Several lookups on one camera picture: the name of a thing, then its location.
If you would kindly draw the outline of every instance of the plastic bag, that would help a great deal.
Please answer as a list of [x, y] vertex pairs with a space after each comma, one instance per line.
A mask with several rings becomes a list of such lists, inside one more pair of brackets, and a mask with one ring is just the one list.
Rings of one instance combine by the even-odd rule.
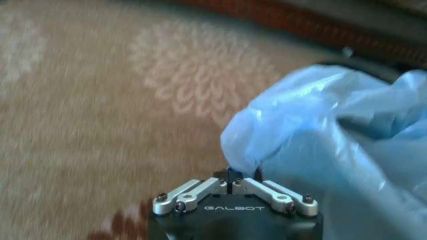
[[427, 239], [427, 72], [390, 85], [341, 66], [291, 73], [231, 120], [230, 166], [319, 201], [323, 238]]

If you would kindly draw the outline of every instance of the screw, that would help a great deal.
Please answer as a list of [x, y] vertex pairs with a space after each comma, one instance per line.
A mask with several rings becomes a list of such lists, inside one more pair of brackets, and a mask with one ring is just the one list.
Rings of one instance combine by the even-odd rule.
[[178, 213], [183, 213], [186, 211], [186, 203], [183, 203], [182, 201], [179, 201], [175, 205], [175, 211]]
[[314, 203], [314, 197], [310, 195], [310, 194], [306, 194], [303, 197], [302, 197], [302, 202], [305, 204], [313, 204]]
[[297, 213], [297, 207], [295, 207], [294, 203], [290, 203], [289, 205], [286, 205], [285, 213], [286, 214], [295, 214]]
[[168, 194], [167, 194], [166, 192], [162, 192], [162, 193], [158, 195], [158, 197], [156, 197], [155, 200], [156, 200], [159, 203], [163, 203], [167, 199], [168, 199]]

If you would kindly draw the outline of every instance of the metal linkage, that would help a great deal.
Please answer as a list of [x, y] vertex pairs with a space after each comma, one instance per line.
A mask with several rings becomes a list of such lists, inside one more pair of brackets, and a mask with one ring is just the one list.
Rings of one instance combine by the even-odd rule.
[[293, 198], [289, 195], [277, 192], [253, 178], [238, 179], [233, 183], [233, 193], [257, 195], [270, 203], [271, 208], [281, 213], [294, 214], [297, 212]]
[[217, 177], [206, 180], [195, 189], [182, 193], [176, 198], [175, 211], [186, 213], [198, 208], [198, 203], [209, 194], [226, 194], [227, 182]]
[[182, 193], [188, 192], [199, 184], [201, 180], [192, 179], [183, 185], [180, 185], [176, 189], [174, 189], [170, 193], [160, 193], [158, 197], [152, 200], [152, 212], [156, 215], [168, 214], [176, 205], [178, 196]]
[[314, 198], [310, 195], [303, 196], [270, 180], [263, 181], [262, 184], [265, 184], [267, 187], [270, 187], [279, 193], [289, 195], [293, 198], [299, 214], [307, 217], [318, 216], [319, 214], [318, 201], [314, 200]]

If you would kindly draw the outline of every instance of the floor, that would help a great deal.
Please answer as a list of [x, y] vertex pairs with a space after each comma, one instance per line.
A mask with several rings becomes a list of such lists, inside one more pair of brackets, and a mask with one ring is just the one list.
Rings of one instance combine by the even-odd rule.
[[341, 54], [194, 8], [0, 3], [0, 239], [75, 240], [225, 168], [219, 137], [289, 72]]

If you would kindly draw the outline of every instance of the beige carpet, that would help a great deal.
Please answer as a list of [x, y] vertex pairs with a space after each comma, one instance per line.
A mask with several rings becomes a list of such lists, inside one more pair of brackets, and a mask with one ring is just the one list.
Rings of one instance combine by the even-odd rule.
[[175, 5], [2, 1], [0, 239], [86, 239], [116, 210], [207, 178], [234, 113], [331, 56]]

